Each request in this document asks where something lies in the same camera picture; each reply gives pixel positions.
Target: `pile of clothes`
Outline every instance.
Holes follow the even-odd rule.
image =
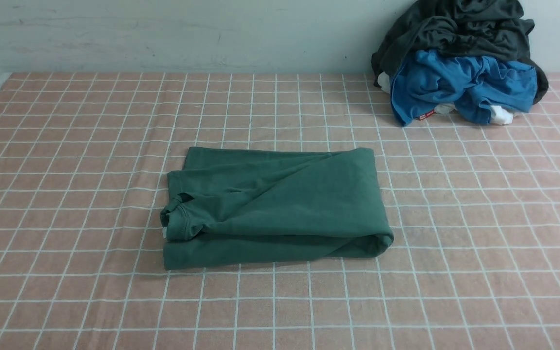
[[[511,124],[548,90],[531,60],[518,0],[418,0],[371,58],[401,126],[457,109],[476,124]]]

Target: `white fabric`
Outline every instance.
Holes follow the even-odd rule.
[[[386,73],[382,73],[377,77],[377,83],[382,87],[382,91],[390,94],[390,77]],[[491,108],[491,120],[490,124],[495,125],[509,125],[513,122],[513,117],[520,115],[516,111],[509,111],[501,106],[490,106]],[[439,104],[434,108],[436,114],[449,114],[452,111],[456,111],[455,104]]]

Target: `white wall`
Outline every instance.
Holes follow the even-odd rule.
[[[0,0],[3,71],[369,71],[413,0]],[[560,71],[560,1],[524,0]]]

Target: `fabric fold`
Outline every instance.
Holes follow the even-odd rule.
[[[193,147],[167,178],[167,270],[376,257],[393,241],[371,149]]]
[[[377,82],[382,87],[382,91],[390,94],[390,77],[382,72],[379,77],[377,77]],[[520,111],[515,111],[512,109],[506,109],[502,106],[490,106],[491,109],[491,119],[490,124],[495,125],[509,125],[513,122],[513,118],[520,115]],[[457,107],[453,103],[438,104],[433,109],[435,114],[447,115],[453,111],[457,111]]]
[[[391,104],[401,126],[440,104],[455,104],[475,124],[490,124],[493,106],[529,112],[537,91],[535,68],[489,56],[442,57],[435,49],[416,51],[391,78]]]

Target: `red clothing tag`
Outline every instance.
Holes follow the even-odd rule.
[[[433,109],[431,109],[431,111],[428,111],[427,113],[425,113],[424,115],[419,115],[418,117],[416,117],[416,119],[418,120],[426,120],[427,118],[431,117],[433,114],[435,114],[436,111],[434,111]]]

